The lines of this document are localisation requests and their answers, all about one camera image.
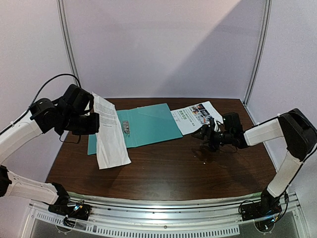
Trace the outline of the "white text paper sheet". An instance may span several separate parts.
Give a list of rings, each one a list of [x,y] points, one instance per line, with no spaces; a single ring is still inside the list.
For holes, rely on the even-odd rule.
[[[93,93],[94,112],[99,114],[97,138],[97,162],[100,170],[131,163],[123,137],[121,123],[115,105]]]

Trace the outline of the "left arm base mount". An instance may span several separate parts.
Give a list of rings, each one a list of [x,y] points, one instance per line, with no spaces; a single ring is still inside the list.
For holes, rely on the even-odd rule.
[[[66,202],[60,205],[50,205],[48,211],[68,218],[87,221],[92,210],[92,206],[86,204],[84,200],[77,202]]]

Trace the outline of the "teal plastic folder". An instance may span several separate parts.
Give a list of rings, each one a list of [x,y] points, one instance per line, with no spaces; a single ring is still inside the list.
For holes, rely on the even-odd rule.
[[[166,103],[116,112],[121,128],[129,121],[130,135],[123,133],[127,149],[183,137]]]

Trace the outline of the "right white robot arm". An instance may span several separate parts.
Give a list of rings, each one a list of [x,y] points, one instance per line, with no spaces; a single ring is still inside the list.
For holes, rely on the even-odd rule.
[[[245,149],[267,141],[282,138],[285,141],[285,157],[275,177],[264,192],[279,197],[290,185],[303,163],[317,147],[317,129],[300,109],[294,108],[244,130],[238,113],[223,115],[223,130],[216,121],[202,125],[192,133],[194,138],[216,151],[220,146],[232,145]]]

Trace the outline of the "metal folder clip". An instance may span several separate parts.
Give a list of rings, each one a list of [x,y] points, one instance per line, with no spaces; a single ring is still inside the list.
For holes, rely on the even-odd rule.
[[[122,122],[122,128],[123,128],[123,133],[126,135],[130,135],[130,125],[129,125],[129,121],[124,120]]]

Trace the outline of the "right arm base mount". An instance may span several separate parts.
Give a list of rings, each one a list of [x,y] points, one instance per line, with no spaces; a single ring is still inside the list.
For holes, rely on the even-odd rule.
[[[283,209],[279,201],[271,207],[265,208],[264,202],[245,200],[239,205],[238,213],[241,215],[243,221],[263,219],[270,223],[276,223],[285,215],[287,209],[288,202],[286,202]]]

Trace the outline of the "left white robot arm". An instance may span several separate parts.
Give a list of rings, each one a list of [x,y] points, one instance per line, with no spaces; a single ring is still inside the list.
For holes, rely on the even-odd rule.
[[[36,182],[62,184],[65,189],[89,193],[95,179],[89,179],[98,166],[86,153],[88,136],[83,135],[76,144],[76,137],[67,136],[66,143],[58,140],[53,130],[41,135],[14,152],[7,166],[21,177]]]

